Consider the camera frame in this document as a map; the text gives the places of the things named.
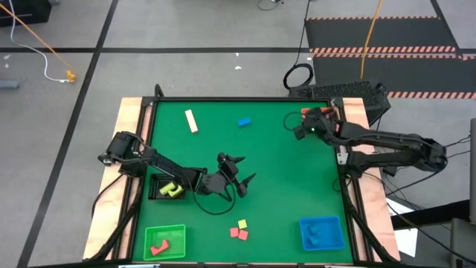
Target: orange cable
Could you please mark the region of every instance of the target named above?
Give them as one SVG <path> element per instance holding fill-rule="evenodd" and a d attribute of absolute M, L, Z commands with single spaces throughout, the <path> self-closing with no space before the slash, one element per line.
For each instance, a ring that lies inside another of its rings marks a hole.
<path fill-rule="evenodd" d="M 377 10 L 375 11 L 375 15 L 373 15 L 372 24 L 370 25 L 370 30 L 367 35 L 367 40 L 365 40 L 364 55 L 362 55 L 362 61 L 360 65 L 360 79 L 362 79 L 364 76 L 364 65 L 365 65 L 365 56 L 367 54 L 367 46 L 369 45 L 370 36 L 372 36 L 373 26 L 375 25 L 375 21 L 377 20 L 377 16 L 379 15 L 381 5 L 382 5 L 382 0 L 379 0 L 379 4 L 377 5 Z"/>
<path fill-rule="evenodd" d="M 19 19 L 17 16 L 15 16 L 13 13 L 11 13 L 3 4 L 0 4 L 0 7 L 5 10 L 5 12 L 8 13 L 8 15 L 12 16 L 13 18 L 16 19 L 17 22 L 20 22 L 27 30 L 33 34 L 45 47 L 47 47 L 59 60 L 61 60 L 63 63 L 65 63 L 69 68 L 74 70 L 74 67 L 71 66 L 67 61 L 65 61 L 63 58 L 61 58 L 60 55 L 56 53 L 54 49 L 52 49 L 43 39 L 41 39 L 33 30 L 31 30 L 21 19 Z"/>

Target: black anti-fatigue mat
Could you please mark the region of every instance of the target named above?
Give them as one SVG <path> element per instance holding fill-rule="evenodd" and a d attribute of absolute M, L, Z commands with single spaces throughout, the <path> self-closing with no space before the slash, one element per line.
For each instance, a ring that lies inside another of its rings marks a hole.
<path fill-rule="evenodd" d="M 309 18 L 306 21 L 309 47 L 361 48 L 371 23 L 370 17 Z M 454 51 L 457 45 L 439 18 L 421 16 L 378 18 L 368 46 L 374 50 L 370 53 L 434 53 Z"/>
<path fill-rule="evenodd" d="M 361 55 L 320 55 L 313 63 L 315 80 L 320 85 L 360 78 Z M 474 57 L 369 55 L 364 79 L 382 82 L 391 98 L 476 99 Z"/>

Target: wooden table frame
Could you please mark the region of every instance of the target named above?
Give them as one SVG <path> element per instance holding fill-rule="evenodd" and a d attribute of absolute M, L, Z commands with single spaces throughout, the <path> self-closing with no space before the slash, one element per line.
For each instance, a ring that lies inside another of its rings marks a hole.
<path fill-rule="evenodd" d="M 135 133 L 141 129 L 141 137 L 144 140 L 147 140 L 147 137 L 149 136 L 151 115 L 155 114 L 155 111 L 152 110 L 152 105 L 150 105 L 151 103 L 147 103 L 148 100 L 152 99 L 123 98 L 120 104 L 118 119 L 116 121 L 113 135 L 118 131 L 130 131 Z M 362 99 L 344 98 L 343 102 L 346 121 L 357 123 L 368 128 L 367 115 L 365 114 Z M 369 145 L 360 145 L 354 147 L 353 150 L 374 153 L 373 146 Z M 118 176 L 119 167 L 120 165 L 105 167 L 100 191 L 102 191 Z M 380 178 L 378 168 L 370 168 L 366 170 L 366 173 Z M 138 178 L 127 180 L 128 181 L 122 179 L 117 182 L 107 192 L 105 192 L 97 202 L 91 222 L 91 228 L 89 230 L 88 240 L 86 242 L 84 258 L 90 258 L 94 255 L 109 238 L 109 235 L 117 226 L 118 220 L 123 213 L 121 210 L 125 209 L 125 207 L 122 208 L 123 202 L 127 202 L 131 205 L 138 186 Z M 354 191 L 356 185 L 360 187 L 360 191 Z M 396 246 L 396 240 L 382 183 L 377 181 L 376 178 L 364 174 L 357 184 L 349 184 L 348 190 L 354 205 L 357 204 L 356 198 L 361 199 L 367 225 L 372 233 L 374 233 L 386 250 L 395 259 L 399 260 L 399 251 Z M 128 245 L 129 242 L 133 240 L 133 237 L 131 237 L 131 235 L 133 235 L 133 232 L 131 232 L 133 221 L 134 218 L 129 221 L 127 227 L 124 229 L 123 236 L 115 250 L 115 255 L 113 256 L 109 253 L 107 257 L 108 259 L 127 258 L 128 255 L 130 255 L 132 249 L 128 250 Z M 353 222 L 352 229 L 356 240 L 356 254 L 358 259 L 360 261 L 371 261 L 367 259 L 367 252 L 369 251 L 368 245 L 364 242 L 362 232 L 355 221 Z M 379 261 L 379 257 L 375 252 L 373 253 L 373 258 L 375 261 Z"/>

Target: yellow block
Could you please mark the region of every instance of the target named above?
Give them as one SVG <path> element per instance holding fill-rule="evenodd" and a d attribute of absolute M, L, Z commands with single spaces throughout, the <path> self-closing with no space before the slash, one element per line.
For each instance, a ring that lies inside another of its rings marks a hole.
<path fill-rule="evenodd" d="M 238 227 L 239 227 L 240 229 L 244 229 L 244 228 L 248 227 L 248 226 L 246 225 L 246 220 L 239 220 L 239 221 L 238 221 Z"/>
<path fill-rule="evenodd" d="M 183 191 L 184 191 L 184 189 L 179 185 L 179 186 L 177 186 L 177 189 L 175 191 L 169 191 L 168 193 L 171 197 L 176 197 Z"/>
<path fill-rule="evenodd" d="M 169 184 L 165 185 L 161 188 L 160 192 L 161 195 L 166 195 L 169 191 L 173 190 L 176 187 L 176 184 L 173 182 L 169 182 Z"/>

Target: yellow wooden block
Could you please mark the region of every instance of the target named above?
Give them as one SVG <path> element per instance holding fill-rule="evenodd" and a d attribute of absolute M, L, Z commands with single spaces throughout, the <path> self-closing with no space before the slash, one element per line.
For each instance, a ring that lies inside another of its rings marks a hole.
<path fill-rule="evenodd" d="M 244 228 L 248 227 L 248 226 L 246 225 L 246 220 L 239 220 L 239 221 L 238 221 L 238 227 L 239 227 L 240 229 L 244 229 Z"/>
<path fill-rule="evenodd" d="M 187 117 L 188 125 L 190 126 L 190 131 L 192 133 L 197 133 L 199 128 L 196 126 L 195 118 L 193 117 L 192 110 L 185 111 L 185 116 Z"/>

